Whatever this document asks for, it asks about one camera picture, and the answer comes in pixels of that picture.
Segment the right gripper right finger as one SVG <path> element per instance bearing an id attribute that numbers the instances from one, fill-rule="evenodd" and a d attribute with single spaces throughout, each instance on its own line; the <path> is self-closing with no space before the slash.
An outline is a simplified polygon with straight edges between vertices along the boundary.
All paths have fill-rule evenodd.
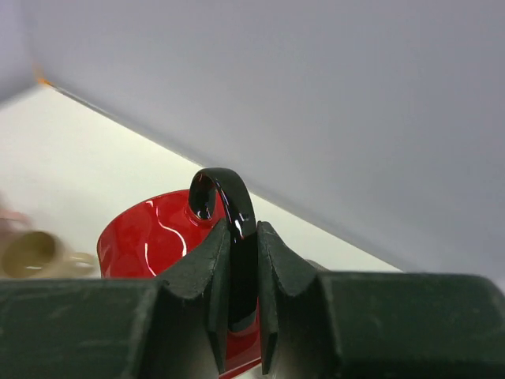
<path id="1" fill-rule="evenodd" d="M 335 272 L 259 223 L 269 378 L 501 378 L 504 296 L 481 276 Z"/>

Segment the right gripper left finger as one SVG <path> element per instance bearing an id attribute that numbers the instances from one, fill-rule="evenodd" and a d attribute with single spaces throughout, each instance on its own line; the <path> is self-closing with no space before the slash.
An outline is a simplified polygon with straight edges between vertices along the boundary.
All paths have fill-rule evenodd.
<path id="1" fill-rule="evenodd" d="M 218 222 L 155 278 L 4 280 L 4 378 L 217 378 L 230 233 Z"/>

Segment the red mug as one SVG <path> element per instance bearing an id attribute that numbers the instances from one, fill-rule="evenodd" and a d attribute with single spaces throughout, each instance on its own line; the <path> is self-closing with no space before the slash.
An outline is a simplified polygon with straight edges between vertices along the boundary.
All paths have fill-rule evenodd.
<path id="1" fill-rule="evenodd" d="M 221 219 L 230 232 L 231 295 L 223 377 L 232 378 L 260 364 L 256 218 L 235 171 L 201 169 L 188 189 L 125 210 L 105 227 L 96 251 L 103 278 L 152 278 L 197 248 Z"/>

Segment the beige round mug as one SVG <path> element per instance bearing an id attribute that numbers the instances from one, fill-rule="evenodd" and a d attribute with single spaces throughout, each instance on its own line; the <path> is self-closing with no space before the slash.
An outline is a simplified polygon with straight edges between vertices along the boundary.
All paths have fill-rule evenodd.
<path id="1" fill-rule="evenodd" d="M 1 235 L 1 278 L 38 280 L 82 277 L 95 270 L 95 258 L 71 250 L 44 231 L 15 231 Z"/>

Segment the pink mug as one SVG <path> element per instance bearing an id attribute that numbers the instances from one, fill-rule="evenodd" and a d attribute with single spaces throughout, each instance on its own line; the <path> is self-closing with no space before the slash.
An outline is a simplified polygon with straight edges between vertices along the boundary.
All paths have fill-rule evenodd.
<path id="1" fill-rule="evenodd" d="M 17 212 L 9 208 L 6 202 L 1 199 L 1 236 L 4 237 L 8 233 L 13 231 L 12 224 L 18 223 L 23 227 L 28 227 L 30 224 L 29 218 L 22 212 Z"/>

